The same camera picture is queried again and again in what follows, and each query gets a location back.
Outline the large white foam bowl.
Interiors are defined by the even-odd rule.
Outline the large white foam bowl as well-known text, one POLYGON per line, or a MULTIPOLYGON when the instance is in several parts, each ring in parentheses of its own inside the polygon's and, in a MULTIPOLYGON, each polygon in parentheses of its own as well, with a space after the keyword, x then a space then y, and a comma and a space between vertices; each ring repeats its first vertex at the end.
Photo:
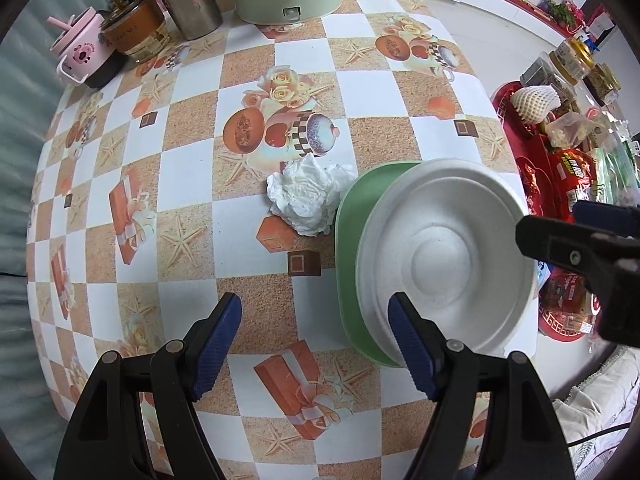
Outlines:
POLYGON ((515 244, 527 209, 513 182, 476 162, 434 159, 405 171, 373 206, 355 284, 363 323, 393 366, 405 363, 387 314, 395 292, 473 351, 534 354, 537 266, 515 244))

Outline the clear red candy dish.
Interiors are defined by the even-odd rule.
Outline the clear red candy dish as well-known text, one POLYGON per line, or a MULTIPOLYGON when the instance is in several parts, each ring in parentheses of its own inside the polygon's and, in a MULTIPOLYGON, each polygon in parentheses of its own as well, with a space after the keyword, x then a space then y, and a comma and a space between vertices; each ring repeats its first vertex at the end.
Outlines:
POLYGON ((528 210, 534 216, 551 217, 554 205, 547 176, 526 157, 516 159, 528 210))

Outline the white foam fruit net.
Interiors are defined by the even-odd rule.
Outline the white foam fruit net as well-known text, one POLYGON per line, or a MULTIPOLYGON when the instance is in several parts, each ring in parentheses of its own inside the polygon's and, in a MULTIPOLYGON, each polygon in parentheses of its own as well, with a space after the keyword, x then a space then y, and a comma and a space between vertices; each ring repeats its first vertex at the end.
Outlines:
POLYGON ((510 102, 525 125, 540 124, 561 106, 558 92, 551 86, 523 87, 512 94, 510 102))

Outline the clear bag of snacks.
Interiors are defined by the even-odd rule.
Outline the clear bag of snacks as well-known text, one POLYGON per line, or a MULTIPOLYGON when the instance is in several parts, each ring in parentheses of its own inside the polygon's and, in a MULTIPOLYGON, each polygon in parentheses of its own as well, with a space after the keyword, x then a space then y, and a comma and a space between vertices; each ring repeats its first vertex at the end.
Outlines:
POLYGON ((585 138, 594 133, 598 125, 586 116, 567 112, 546 125, 546 135, 554 148, 577 148, 585 138))

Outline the red round tray table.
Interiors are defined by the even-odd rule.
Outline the red round tray table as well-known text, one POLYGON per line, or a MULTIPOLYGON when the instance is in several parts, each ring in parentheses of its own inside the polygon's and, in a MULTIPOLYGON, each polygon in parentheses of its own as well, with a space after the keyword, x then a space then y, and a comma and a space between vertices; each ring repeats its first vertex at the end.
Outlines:
POLYGON ((549 180, 549 191, 551 192, 554 205, 554 214, 548 218, 562 220, 559 215, 558 206, 556 206, 552 173, 548 159, 552 151, 560 150, 560 148, 552 148, 547 136, 538 128, 522 123, 520 116, 518 116, 518 113, 514 110, 510 102, 512 94, 521 88, 522 85, 517 81, 507 82, 496 90, 494 96, 491 98, 491 102, 495 107, 515 160, 518 157, 528 158, 549 180))

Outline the gold lidded glass jar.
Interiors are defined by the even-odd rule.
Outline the gold lidded glass jar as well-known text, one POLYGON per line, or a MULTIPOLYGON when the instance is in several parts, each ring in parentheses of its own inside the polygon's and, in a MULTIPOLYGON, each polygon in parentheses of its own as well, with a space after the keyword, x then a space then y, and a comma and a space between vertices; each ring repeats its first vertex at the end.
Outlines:
POLYGON ((588 47, 575 38, 566 38, 562 41, 549 53, 549 58, 570 84, 577 84, 584 79, 594 66, 588 47))

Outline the grey-green curtain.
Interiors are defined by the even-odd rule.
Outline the grey-green curtain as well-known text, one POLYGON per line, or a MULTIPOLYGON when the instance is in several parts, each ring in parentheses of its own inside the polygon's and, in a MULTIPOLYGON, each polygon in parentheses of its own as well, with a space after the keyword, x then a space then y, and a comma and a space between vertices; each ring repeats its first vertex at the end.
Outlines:
POLYGON ((106 0, 1 0, 1 475, 52 477, 65 430, 27 301, 26 234, 38 159, 64 86, 43 23, 106 0))

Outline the amber glass jar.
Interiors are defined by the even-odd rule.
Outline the amber glass jar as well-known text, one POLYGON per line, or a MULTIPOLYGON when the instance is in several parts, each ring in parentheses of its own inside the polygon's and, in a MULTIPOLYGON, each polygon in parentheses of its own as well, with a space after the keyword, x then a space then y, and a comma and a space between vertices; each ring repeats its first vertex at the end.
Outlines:
POLYGON ((120 53, 141 64, 169 44, 166 18, 156 0, 127 0, 101 24, 102 35, 120 53))

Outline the red snack bag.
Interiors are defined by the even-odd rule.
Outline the red snack bag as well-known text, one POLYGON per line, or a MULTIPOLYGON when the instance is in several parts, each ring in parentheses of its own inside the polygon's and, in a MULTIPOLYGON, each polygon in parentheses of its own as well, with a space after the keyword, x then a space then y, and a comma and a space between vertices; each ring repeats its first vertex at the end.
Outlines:
POLYGON ((597 197, 596 164, 578 148, 552 151, 549 156, 556 206, 563 221, 573 222, 574 206, 597 197))

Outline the potted plant with flowers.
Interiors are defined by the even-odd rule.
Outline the potted plant with flowers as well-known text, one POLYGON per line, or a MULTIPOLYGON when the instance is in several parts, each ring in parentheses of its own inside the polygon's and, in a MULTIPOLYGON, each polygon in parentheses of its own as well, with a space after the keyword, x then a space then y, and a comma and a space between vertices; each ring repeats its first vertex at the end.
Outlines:
POLYGON ((574 29, 584 24, 584 14, 572 0, 541 0, 539 7, 561 27, 574 29))

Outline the crumpled white tissue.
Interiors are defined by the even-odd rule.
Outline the crumpled white tissue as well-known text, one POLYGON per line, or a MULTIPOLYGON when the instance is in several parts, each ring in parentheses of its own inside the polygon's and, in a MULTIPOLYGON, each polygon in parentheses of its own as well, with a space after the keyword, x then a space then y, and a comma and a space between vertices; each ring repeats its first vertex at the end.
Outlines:
POLYGON ((353 166, 324 168, 312 155, 288 162, 266 179, 270 212, 298 235, 330 234, 338 206, 357 177, 353 166))

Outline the pink lidded mug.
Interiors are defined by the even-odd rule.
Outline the pink lidded mug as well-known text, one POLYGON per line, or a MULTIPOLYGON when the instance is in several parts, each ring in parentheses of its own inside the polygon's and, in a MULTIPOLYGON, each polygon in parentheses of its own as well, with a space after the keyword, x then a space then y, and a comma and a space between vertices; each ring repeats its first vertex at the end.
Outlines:
POLYGON ((61 31, 50 51, 58 58, 55 71, 62 81, 101 89, 125 66, 126 55, 102 34, 103 21, 103 14, 92 6, 66 22, 47 17, 47 23, 61 31))

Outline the patterned plastic tablecloth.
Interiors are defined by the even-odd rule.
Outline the patterned plastic tablecloth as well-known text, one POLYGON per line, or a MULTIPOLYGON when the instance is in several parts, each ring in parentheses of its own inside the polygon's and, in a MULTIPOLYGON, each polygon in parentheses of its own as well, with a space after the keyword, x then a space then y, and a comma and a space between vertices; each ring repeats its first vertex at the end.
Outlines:
POLYGON ((239 333, 195 405, 231 479, 399 479, 434 406, 348 341, 334 235, 302 237, 266 180, 307 154, 367 171, 455 157, 520 177, 488 95, 422 0, 342 0, 300 25, 174 41, 104 89, 67 90, 38 162, 27 292, 69 418, 100 355, 183 336, 224 292, 239 333))

